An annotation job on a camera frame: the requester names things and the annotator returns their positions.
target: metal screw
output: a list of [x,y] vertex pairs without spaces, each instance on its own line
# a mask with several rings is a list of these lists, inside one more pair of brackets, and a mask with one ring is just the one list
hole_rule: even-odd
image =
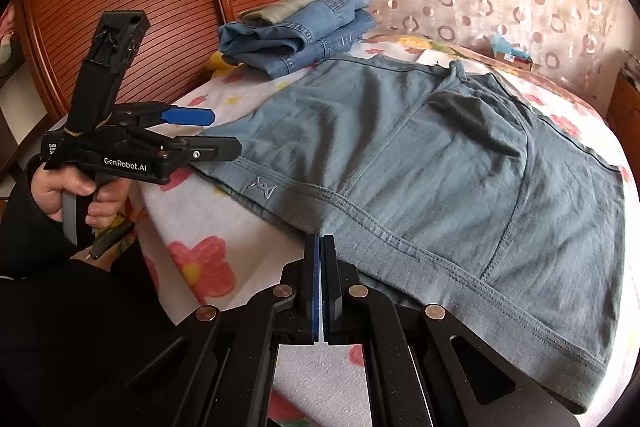
[[354,284],[349,288],[349,295],[351,295],[351,297],[358,298],[366,297],[367,295],[369,295],[369,288],[363,286],[362,284]]
[[288,284],[278,284],[273,287],[273,294],[280,299],[289,297],[293,293],[293,288]]
[[200,308],[196,310],[196,318],[200,322],[209,322],[216,318],[217,313],[213,306],[200,306]]
[[429,317],[430,319],[433,319],[434,321],[443,320],[445,313],[446,313],[445,309],[439,304],[429,304],[424,309],[424,314],[427,315],[427,317]]

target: black sleeve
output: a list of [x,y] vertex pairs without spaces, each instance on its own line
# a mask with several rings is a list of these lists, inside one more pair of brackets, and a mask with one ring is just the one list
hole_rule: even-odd
[[11,192],[0,221],[0,275],[21,279],[68,259],[78,251],[31,196],[31,178],[41,164],[34,156]]

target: finger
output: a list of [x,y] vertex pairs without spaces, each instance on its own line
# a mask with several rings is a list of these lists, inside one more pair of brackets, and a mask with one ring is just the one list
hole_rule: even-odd
[[76,196],[88,196],[95,190],[95,182],[74,165],[65,165],[62,169],[44,171],[44,175],[45,187],[50,192],[66,190]]
[[108,203],[98,203],[94,201],[89,205],[87,214],[93,217],[108,217],[117,214],[122,206],[122,201],[110,201]]
[[62,190],[67,187],[80,195],[89,195],[95,190],[94,182],[73,166],[47,171],[41,165],[31,179],[33,200],[47,216],[56,221],[62,220],[58,211],[62,207]]
[[118,214],[113,214],[111,216],[103,217],[86,216],[84,218],[84,222],[90,227],[94,227],[94,229],[106,229],[111,223],[113,223],[113,220],[117,215]]
[[112,182],[104,184],[98,190],[97,201],[124,201],[129,194],[131,180],[118,178]]

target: cardboard box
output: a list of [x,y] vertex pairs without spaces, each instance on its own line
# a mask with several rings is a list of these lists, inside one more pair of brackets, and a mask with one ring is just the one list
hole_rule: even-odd
[[518,68],[519,70],[531,71],[532,73],[535,73],[539,67],[537,64],[534,64],[531,59],[525,60],[524,58],[516,57],[511,54],[504,54],[502,52],[495,54],[495,59],[514,68]]

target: floral bedspread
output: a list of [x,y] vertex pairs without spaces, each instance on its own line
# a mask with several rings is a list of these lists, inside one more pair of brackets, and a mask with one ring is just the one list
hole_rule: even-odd
[[[468,73],[495,68],[523,100],[551,118],[607,162],[620,166],[625,180],[628,223],[640,222],[640,203],[622,148],[602,118],[587,103],[542,76],[510,68],[465,48],[425,39],[385,36],[354,45],[351,54],[385,54],[408,62],[447,66],[462,60]],[[254,110],[306,71],[268,81],[243,66],[218,70],[178,105],[207,107],[216,123]],[[156,131],[176,136],[200,128],[163,125]],[[228,309],[277,283],[282,266],[302,257],[303,245],[262,221],[190,169],[178,170],[168,185],[140,184],[130,215],[159,299],[179,322],[197,306]],[[606,377],[581,425],[595,427],[628,383],[640,346],[640,239],[626,227],[626,264],[620,325]],[[278,356],[269,415],[283,427],[370,425],[360,346],[282,346]]]

